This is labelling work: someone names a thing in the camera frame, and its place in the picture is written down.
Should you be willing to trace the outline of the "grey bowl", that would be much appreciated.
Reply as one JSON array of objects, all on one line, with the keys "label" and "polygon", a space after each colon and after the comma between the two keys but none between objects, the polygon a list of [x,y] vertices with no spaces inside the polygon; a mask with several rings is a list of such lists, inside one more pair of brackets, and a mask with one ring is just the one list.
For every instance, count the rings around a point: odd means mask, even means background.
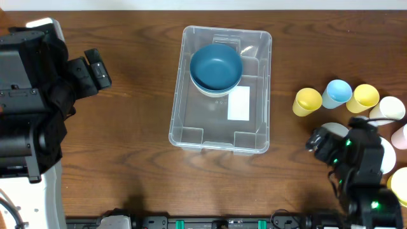
[{"label": "grey bowl", "polygon": [[340,123],[335,123],[335,122],[325,123],[325,124],[321,125],[321,127],[326,128],[329,132],[336,134],[340,137],[345,137],[349,132],[349,129],[347,127],[345,127],[344,125],[342,125]]}]

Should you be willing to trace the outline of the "white bowl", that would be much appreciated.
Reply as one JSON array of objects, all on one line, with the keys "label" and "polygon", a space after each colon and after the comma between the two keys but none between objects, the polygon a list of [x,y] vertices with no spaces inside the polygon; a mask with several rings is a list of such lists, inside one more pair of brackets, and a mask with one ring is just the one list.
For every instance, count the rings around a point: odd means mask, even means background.
[{"label": "white bowl", "polygon": [[384,150],[381,171],[382,174],[388,174],[396,164],[396,152],[391,143],[385,138],[381,137],[381,145]]}]

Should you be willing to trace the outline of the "pink cup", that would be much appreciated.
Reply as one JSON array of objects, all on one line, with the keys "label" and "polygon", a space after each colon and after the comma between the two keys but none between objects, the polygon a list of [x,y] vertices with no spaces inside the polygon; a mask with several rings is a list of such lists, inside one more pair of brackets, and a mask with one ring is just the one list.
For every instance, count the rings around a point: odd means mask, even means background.
[{"label": "pink cup", "polygon": [[407,149],[407,124],[394,132],[390,140],[395,148]]}]

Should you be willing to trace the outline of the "yellow bowl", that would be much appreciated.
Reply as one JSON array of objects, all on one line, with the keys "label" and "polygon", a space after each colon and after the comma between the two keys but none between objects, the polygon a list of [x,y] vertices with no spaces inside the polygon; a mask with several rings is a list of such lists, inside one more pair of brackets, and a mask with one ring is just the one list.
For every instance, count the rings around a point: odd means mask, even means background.
[{"label": "yellow bowl", "polygon": [[387,187],[397,196],[399,203],[406,207],[407,192],[407,168],[403,167],[391,175],[387,181]]}]

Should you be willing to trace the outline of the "dark blue bowl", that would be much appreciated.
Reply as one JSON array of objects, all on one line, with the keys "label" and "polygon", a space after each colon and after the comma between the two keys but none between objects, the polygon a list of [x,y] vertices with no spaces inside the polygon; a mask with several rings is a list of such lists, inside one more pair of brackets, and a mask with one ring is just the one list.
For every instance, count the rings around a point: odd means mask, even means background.
[{"label": "dark blue bowl", "polygon": [[190,74],[190,79],[193,82],[193,84],[196,86],[196,88],[203,93],[206,96],[209,97],[222,97],[225,96],[226,94],[230,93],[235,87],[238,86],[238,84],[241,82],[242,78],[239,78],[238,81],[232,85],[231,87],[224,89],[224,90],[210,90],[210,89],[206,89],[202,86],[200,86],[194,79],[192,74]]},{"label": "dark blue bowl", "polygon": [[207,45],[191,57],[190,74],[206,89],[227,89],[242,77],[242,73],[243,63],[240,55],[227,45]]}]

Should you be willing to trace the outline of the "cream bowl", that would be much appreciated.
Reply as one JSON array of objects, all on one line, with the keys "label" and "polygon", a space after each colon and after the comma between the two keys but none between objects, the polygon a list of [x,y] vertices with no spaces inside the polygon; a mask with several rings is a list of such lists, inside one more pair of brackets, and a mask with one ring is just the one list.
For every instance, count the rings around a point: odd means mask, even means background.
[{"label": "cream bowl", "polygon": [[198,85],[198,83],[195,82],[195,80],[194,80],[193,78],[190,78],[190,79],[191,79],[191,82],[195,85],[195,87],[197,88],[197,90],[198,90],[200,93],[202,93],[202,94],[204,94],[204,95],[206,95],[206,96],[208,96],[208,97],[215,97],[215,98],[224,97],[224,96],[228,95],[228,94],[229,94],[230,92],[232,92],[232,91],[235,89],[235,87],[237,87],[238,84],[240,83],[240,80],[238,80],[237,83],[234,84],[231,88],[229,88],[229,89],[227,89],[227,90],[222,90],[222,91],[218,91],[218,92],[217,92],[217,91],[205,90],[205,89],[201,88],[201,87]]}]

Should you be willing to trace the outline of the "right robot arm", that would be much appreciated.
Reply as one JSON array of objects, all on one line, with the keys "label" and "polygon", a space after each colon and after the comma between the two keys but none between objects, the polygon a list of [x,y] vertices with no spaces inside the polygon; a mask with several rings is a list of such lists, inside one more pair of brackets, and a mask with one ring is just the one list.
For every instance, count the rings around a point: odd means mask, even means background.
[{"label": "right robot arm", "polygon": [[329,176],[344,215],[323,212],[305,223],[308,228],[402,228],[401,206],[393,191],[381,183],[384,157],[378,119],[355,116],[340,137],[325,127],[315,128],[305,144],[314,157],[331,167]]}]

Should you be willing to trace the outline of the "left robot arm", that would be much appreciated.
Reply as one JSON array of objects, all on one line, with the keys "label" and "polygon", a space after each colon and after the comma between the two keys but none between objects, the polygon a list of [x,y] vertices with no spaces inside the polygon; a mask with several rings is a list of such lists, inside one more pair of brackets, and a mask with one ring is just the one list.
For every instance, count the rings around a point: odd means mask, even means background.
[{"label": "left robot arm", "polygon": [[111,86],[99,51],[70,59],[59,22],[1,37],[1,216],[7,228],[65,228],[61,144],[74,103]]}]

